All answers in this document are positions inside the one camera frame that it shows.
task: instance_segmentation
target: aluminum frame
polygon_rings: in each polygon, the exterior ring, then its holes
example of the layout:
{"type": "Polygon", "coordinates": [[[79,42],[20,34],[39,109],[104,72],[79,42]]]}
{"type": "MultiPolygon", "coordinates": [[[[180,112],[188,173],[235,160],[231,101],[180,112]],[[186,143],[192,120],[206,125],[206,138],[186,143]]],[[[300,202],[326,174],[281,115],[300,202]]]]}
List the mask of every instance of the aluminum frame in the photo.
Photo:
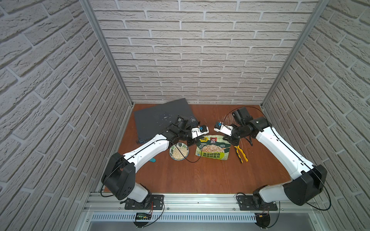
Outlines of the aluminum frame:
{"type": "Polygon", "coordinates": [[[107,58],[107,61],[108,61],[109,65],[112,68],[113,74],[114,74],[115,78],[117,79],[118,84],[120,85],[120,88],[122,89],[123,94],[124,94],[128,104],[129,104],[129,106],[131,108],[133,108],[134,106],[133,106],[133,102],[132,102],[132,99],[130,97],[130,94],[127,91],[125,83],[123,82],[121,73],[118,69],[118,66],[115,62],[115,59],[113,58],[112,51],[108,46],[108,42],[105,39],[105,36],[104,36],[103,31],[100,27],[99,21],[96,18],[96,15],[94,13],[94,9],[93,9],[90,1],[89,0],[80,0],[80,3],[82,5],[82,8],[85,11],[86,17],[89,20],[93,31],[95,32],[96,38],[98,39],[98,41],[101,45],[101,49],[103,50],[103,52],[105,54],[105,57],[107,58]]]}
{"type": "MultiPolygon", "coordinates": [[[[123,135],[125,134],[125,131],[126,131],[126,128],[127,128],[127,125],[128,125],[128,121],[130,119],[130,116],[132,114],[132,111],[134,109],[134,106],[135,106],[135,103],[133,104],[133,107],[127,107],[127,110],[126,110],[126,113],[125,113],[125,116],[122,120],[122,124],[121,124],[121,127],[120,129],[118,130],[118,133],[117,133],[117,137],[116,139],[114,140],[114,144],[113,144],[113,147],[112,147],[112,150],[111,150],[111,153],[109,154],[108,158],[107,158],[107,161],[105,162],[105,166],[104,166],[104,169],[107,167],[107,164],[108,164],[108,160],[109,158],[115,154],[119,147],[120,147],[120,144],[121,144],[121,141],[123,139],[123,135]]],[[[99,180],[99,183],[97,184],[96,188],[95,188],[95,192],[98,192],[100,189],[101,189],[101,186],[103,185],[103,183],[101,183],[100,179],[101,177],[103,176],[104,172],[102,172],[102,174],[99,176],[98,180],[99,180]]]]}
{"type": "MultiPolygon", "coordinates": [[[[237,215],[241,213],[249,214],[253,211],[240,211],[238,202],[235,199],[235,194],[202,194],[202,193],[161,193],[164,195],[166,213],[212,213],[212,214],[229,214],[237,215]]],[[[132,212],[143,212],[144,210],[124,210],[125,204],[120,204],[115,197],[101,197],[100,193],[90,193],[90,196],[85,204],[82,215],[77,223],[75,231],[86,231],[90,225],[94,213],[100,214],[119,212],[131,214],[132,212]]],[[[317,209],[312,208],[308,204],[303,206],[295,205],[290,201],[280,202],[280,213],[308,213],[311,222],[316,231],[329,230],[322,216],[322,213],[317,209]]],[[[279,211],[270,211],[270,213],[278,213],[279,211]]]]}
{"type": "Polygon", "coordinates": [[[295,42],[293,48],[291,49],[287,59],[285,60],[283,66],[281,67],[279,73],[277,74],[269,91],[267,92],[266,97],[263,99],[261,106],[264,106],[271,98],[272,93],[275,91],[275,88],[280,83],[281,78],[284,76],[285,72],[288,70],[289,66],[292,64],[293,60],[296,58],[296,55],[298,54],[299,50],[303,46],[304,42],[307,40],[308,35],[311,33],[312,28],[316,25],[317,21],[320,18],[320,15],[324,12],[329,1],[330,0],[320,0],[317,3],[305,27],[303,28],[301,34],[299,35],[297,41],[295,42]]]}

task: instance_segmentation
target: bowl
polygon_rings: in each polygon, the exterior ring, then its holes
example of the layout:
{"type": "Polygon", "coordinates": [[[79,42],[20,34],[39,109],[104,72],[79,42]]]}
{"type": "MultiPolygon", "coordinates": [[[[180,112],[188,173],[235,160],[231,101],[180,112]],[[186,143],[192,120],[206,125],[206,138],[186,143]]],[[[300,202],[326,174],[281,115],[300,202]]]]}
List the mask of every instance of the bowl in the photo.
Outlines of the bowl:
{"type": "MultiPolygon", "coordinates": [[[[186,145],[186,144],[184,144],[184,143],[177,143],[176,144],[179,148],[180,148],[180,150],[181,150],[181,148],[185,148],[186,149],[186,153],[183,153],[183,155],[185,156],[185,157],[187,157],[188,155],[189,155],[189,148],[188,148],[188,146],[186,145]]],[[[174,160],[183,160],[183,159],[185,159],[183,156],[182,156],[182,159],[176,159],[173,155],[174,155],[174,151],[175,150],[178,150],[176,147],[175,147],[175,145],[172,145],[171,146],[171,148],[169,149],[169,155],[171,156],[171,158],[172,159],[174,159],[174,160]]]]}

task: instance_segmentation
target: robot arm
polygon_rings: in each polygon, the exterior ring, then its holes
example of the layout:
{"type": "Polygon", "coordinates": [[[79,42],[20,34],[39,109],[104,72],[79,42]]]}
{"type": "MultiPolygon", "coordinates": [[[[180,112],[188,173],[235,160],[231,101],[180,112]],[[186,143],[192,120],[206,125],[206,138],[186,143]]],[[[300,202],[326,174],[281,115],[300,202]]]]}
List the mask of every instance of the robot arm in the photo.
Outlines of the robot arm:
{"type": "Polygon", "coordinates": [[[144,145],[124,155],[113,154],[104,170],[101,182],[118,200],[128,197],[137,202],[143,202],[148,196],[148,190],[135,183],[136,172],[157,154],[167,150],[170,143],[176,144],[179,140],[185,140],[188,146],[191,146],[202,138],[202,135],[209,133],[207,126],[187,128],[187,122],[179,116],[175,124],[170,125],[144,145]]]}
{"type": "Polygon", "coordinates": [[[322,166],[315,166],[312,162],[299,154],[288,144],[268,123],[266,118],[253,119],[246,108],[233,112],[235,121],[240,125],[223,125],[217,122],[214,130],[225,134],[224,140],[232,145],[239,145],[241,138],[249,136],[265,145],[271,153],[282,163],[288,171],[291,181],[274,186],[263,186],[253,192],[255,207],[263,208],[265,203],[290,200],[297,205],[303,205],[314,196],[322,192],[327,171],[322,166]]]}

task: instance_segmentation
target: black mounting plate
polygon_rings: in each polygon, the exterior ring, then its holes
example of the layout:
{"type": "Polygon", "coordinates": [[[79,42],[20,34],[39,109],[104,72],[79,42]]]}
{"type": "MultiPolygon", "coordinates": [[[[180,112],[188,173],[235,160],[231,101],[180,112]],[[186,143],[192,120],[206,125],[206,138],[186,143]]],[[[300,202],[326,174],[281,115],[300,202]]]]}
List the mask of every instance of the black mounting plate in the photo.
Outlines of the black mounting plate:
{"type": "Polygon", "coordinates": [[[250,196],[238,195],[236,196],[236,198],[238,199],[238,205],[241,211],[263,211],[264,208],[266,208],[266,211],[267,211],[267,207],[269,208],[270,211],[278,210],[278,207],[273,202],[266,203],[265,207],[262,207],[262,209],[256,209],[253,206],[253,202],[252,202],[253,196],[252,195],[250,196]]]}
{"type": "MultiPolygon", "coordinates": [[[[153,194],[150,197],[150,201],[153,202],[153,210],[163,210],[163,201],[164,195],[153,194]]],[[[125,210],[150,210],[150,208],[143,208],[142,203],[139,203],[133,199],[127,198],[125,200],[125,210]]]]}

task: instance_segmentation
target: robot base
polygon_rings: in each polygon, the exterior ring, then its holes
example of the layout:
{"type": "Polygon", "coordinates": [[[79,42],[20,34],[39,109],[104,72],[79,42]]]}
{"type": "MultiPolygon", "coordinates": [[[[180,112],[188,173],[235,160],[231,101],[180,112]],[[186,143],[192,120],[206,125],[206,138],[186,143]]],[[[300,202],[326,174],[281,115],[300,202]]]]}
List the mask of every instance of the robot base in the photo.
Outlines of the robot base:
{"type": "Polygon", "coordinates": [[[164,195],[152,194],[150,199],[145,198],[143,202],[139,203],[133,199],[127,198],[125,200],[125,210],[150,210],[150,202],[153,202],[153,210],[163,210],[164,195]]]}
{"type": "Polygon", "coordinates": [[[257,205],[253,202],[253,196],[244,196],[244,195],[238,195],[236,196],[238,199],[238,205],[240,208],[240,211],[263,211],[263,210],[270,210],[270,211],[277,211],[278,207],[276,206],[276,203],[264,203],[263,205],[257,205]]]}

